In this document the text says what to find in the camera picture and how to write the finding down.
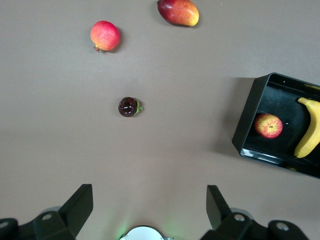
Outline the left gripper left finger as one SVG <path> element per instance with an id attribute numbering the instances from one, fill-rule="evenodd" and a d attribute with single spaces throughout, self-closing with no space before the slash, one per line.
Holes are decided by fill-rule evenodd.
<path id="1" fill-rule="evenodd" d="M 93 187 L 82 184 L 58 210 L 47 210 L 26 224 L 0 218 L 0 240 L 76 240 L 92 211 Z"/>

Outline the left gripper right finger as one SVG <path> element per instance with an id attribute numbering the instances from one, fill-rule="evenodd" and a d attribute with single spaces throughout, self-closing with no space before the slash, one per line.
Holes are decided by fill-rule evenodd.
<path id="1" fill-rule="evenodd" d="M 211 229 L 199 240 L 308 240 L 305 233 L 289 221 L 272 220 L 263 226 L 248 214 L 233 211 L 216 185 L 206 188 L 206 213 Z"/>

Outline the red yellow apple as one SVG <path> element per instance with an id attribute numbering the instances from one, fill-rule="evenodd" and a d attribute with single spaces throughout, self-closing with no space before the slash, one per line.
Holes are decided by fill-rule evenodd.
<path id="1" fill-rule="evenodd" d="M 265 139 L 275 139 L 283 131 L 283 123 L 276 115 L 261 113 L 254 120 L 254 130 Z"/>

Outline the black plastic box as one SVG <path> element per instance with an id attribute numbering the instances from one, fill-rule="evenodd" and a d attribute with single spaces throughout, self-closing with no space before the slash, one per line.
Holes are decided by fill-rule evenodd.
<path id="1" fill-rule="evenodd" d="M 241 157 L 320 179 L 320 144 L 304 158 L 294 156 L 310 124 L 309 112 L 298 102 L 300 97 L 320 102 L 320 85 L 276 72 L 256 78 L 232 144 Z M 267 139 L 255 131 L 254 121 L 260 114 L 279 117 L 283 129 L 278 137 Z"/>

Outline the yellow banana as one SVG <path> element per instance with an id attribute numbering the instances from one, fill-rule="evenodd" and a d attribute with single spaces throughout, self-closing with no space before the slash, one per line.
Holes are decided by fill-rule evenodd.
<path id="1" fill-rule="evenodd" d="M 305 97 L 300 97 L 298 102 L 306 107 L 310 115 L 309 127 L 294 149 L 294 156 L 302 159 L 320 143 L 320 102 Z"/>

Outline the dark purple mangosteen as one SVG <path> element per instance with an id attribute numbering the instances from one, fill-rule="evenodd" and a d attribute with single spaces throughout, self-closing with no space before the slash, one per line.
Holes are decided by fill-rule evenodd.
<path id="1" fill-rule="evenodd" d="M 126 118 L 136 116 L 144 109 L 139 100 L 134 97 L 124 97 L 118 104 L 118 112 Z"/>

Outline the brown table mat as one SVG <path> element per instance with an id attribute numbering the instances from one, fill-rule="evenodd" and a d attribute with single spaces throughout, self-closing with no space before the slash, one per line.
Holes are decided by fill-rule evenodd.
<path id="1" fill-rule="evenodd" d="M 320 0 L 194 0 L 193 28 L 157 0 L 0 0 L 0 218 L 23 224 L 92 184 L 78 240 L 149 225 L 176 240 L 211 228 L 207 185 L 266 225 L 320 240 L 320 180 L 239 156 L 253 80 L 320 85 Z M 94 50 L 114 24 L 118 45 Z M 125 97 L 144 109 L 118 111 Z"/>

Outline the red pomegranate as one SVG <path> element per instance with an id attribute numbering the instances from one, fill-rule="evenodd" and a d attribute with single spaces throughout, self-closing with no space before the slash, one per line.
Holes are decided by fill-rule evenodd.
<path id="1" fill-rule="evenodd" d="M 91 28 L 90 38 L 94 43 L 93 49 L 97 52 L 111 51 L 119 44 L 121 35 L 113 23 L 100 20 Z"/>

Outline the red yellow mango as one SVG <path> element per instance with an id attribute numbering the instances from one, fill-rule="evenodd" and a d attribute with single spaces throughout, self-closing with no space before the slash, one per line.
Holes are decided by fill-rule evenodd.
<path id="1" fill-rule="evenodd" d="M 169 23 L 188 27 L 195 26 L 200 13 L 191 0 L 158 0 L 159 14 Z"/>

